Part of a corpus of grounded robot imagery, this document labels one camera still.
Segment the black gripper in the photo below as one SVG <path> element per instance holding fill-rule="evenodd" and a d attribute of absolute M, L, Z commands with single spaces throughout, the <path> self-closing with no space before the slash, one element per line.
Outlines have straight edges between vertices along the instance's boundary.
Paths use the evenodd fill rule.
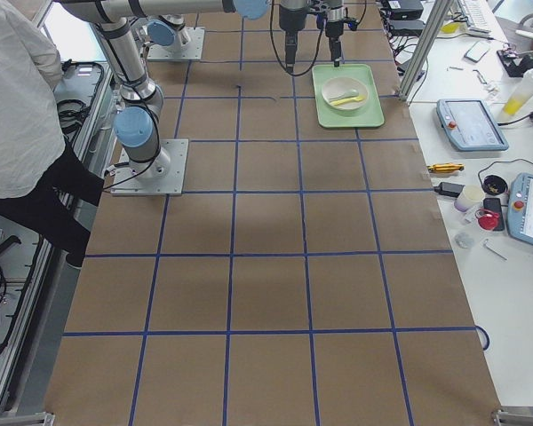
<path fill-rule="evenodd" d="M 330 60 L 334 67 L 340 66 L 340 37 L 343 35 L 345 7 L 331 7 L 325 12 L 325 35 L 329 39 Z"/>
<path fill-rule="evenodd" d="M 285 33 L 285 70 L 293 71 L 296 63 L 298 33 L 303 29 L 302 0 L 279 2 L 279 27 Z"/>

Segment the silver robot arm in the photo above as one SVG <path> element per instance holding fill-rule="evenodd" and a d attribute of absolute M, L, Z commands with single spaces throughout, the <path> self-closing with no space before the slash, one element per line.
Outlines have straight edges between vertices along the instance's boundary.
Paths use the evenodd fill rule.
<path fill-rule="evenodd" d="M 278 10 L 278 23 L 284 33 L 284 54 L 276 52 L 277 61 L 289 75 L 295 74 L 298 33 L 306 18 L 321 12 L 314 1 L 241 1 L 234 3 L 243 17 L 255 20 L 266 11 Z M 140 57 L 145 61 L 199 60 L 203 54 L 205 29 L 189 27 L 181 14 L 151 15 L 139 20 L 136 28 Z"/>
<path fill-rule="evenodd" d="M 316 17 L 319 35 L 330 41 L 331 60 L 341 61 L 343 26 L 347 9 L 341 1 L 62 1 L 61 6 L 72 16 L 91 25 L 101 50 L 121 84 L 121 97 L 126 108 L 117 116 L 115 134 L 128 155 L 134 178 L 140 181 L 157 179 L 171 169 L 173 156 L 163 150 L 159 133 L 159 114 L 163 106 L 160 87 L 150 78 L 131 32 L 131 18 L 157 20 L 174 33 L 181 33 L 187 14 L 237 14 L 244 20 L 258 20 L 266 13 L 278 11 L 279 27 L 284 33 L 284 57 L 280 67 L 296 77 L 294 66 L 298 51 L 298 34 L 306 27 L 309 15 Z M 134 147 L 122 133 L 133 116 L 146 116 L 151 125 L 150 138 Z"/>

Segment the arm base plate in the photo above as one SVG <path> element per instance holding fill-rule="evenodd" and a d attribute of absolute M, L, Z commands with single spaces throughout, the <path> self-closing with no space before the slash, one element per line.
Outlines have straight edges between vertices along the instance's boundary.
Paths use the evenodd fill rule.
<path fill-rule="evenodd" d="M 147 36 L 150 42 L 149 61 L 180 62 L 202 58 L 204 28 L 185 27 L 175 31 L 154 25 L 147 28 Z"/>
<path fill-rule="evenodd" d="M 116 169 L 108 191 L 114 196 L 182 195 L 188 146 L 187 139 L 162 139 L 159 155 L 145 164 L 130 162 L 122 147 L 119 162 L 127 165 Z"/>

